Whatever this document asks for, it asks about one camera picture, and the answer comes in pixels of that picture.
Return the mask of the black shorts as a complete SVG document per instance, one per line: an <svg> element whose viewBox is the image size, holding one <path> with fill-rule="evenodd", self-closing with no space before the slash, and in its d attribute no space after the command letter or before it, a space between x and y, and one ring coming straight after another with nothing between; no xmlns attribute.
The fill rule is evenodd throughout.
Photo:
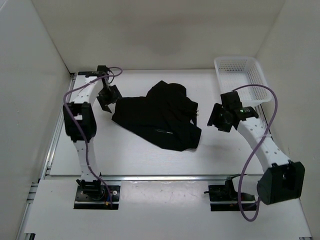
<svg viewBox="0 0 320 240"><path fill-rule="evenodd" d="M146 96L118 100L112 121L162 149L195 150L202 134L198 106L185 86L159 81Z"/></svg>

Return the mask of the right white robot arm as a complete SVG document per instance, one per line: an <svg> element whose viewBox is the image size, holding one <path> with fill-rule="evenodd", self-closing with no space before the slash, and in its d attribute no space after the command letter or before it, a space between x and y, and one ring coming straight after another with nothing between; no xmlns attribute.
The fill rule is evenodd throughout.
<svg viewBox="0 0 320 240"><path fill-rule="evenodd" d="M220 97L221 103L214 104L208 126L215 126L226 133L235 129L248 142L263 170L259 180L244 176L238 183L226 185L226 197L236 200L246 190L266 205L300 198L305 176L304 165L300 161L293 162L267 136L258 113L251 106L244 107L236 91L223 93Z"/></svg>

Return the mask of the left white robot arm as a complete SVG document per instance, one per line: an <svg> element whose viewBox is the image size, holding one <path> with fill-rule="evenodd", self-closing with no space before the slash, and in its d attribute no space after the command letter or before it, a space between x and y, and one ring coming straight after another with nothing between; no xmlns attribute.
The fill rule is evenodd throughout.
<svg viewBox="0 0 320 240"><path fill-rule="evenodd" d="M93 200L100 200L110 194L109 186L102 179L96 162L94 138L98 127L93 104L98 101L103 111L111 111L109 105L116 103L122 96L109 79L114 80L122 73L120 67L99 65L97 70L84 74L83 85L63 96L65 132L75 146L81 170L77 184Z"/></svg>

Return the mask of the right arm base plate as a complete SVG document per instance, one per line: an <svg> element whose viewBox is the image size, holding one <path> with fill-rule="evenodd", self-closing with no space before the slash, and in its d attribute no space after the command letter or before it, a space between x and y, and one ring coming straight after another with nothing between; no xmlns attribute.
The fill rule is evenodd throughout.
<svg viewBox="0 0 320 240"><path fill-rule="evenodd" d="M239 212L238 193L233 186L209 185L208 191L211 212ZM257 209L256 198L248 193L241 193L241 205L244 211Z"/></svg>

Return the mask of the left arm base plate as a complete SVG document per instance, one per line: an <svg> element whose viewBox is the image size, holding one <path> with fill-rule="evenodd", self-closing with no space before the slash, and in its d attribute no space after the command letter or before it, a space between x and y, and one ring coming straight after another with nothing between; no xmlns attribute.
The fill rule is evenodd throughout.
<svg viewBox="0 0 320 240"><path fill-rule="evenodd" d="M76 210L118 210L121 195L120 185L109 185L111 194L108 194L105 186L101 187L101 193L86 193L80 186L77 186L73 208Z"/></svg>

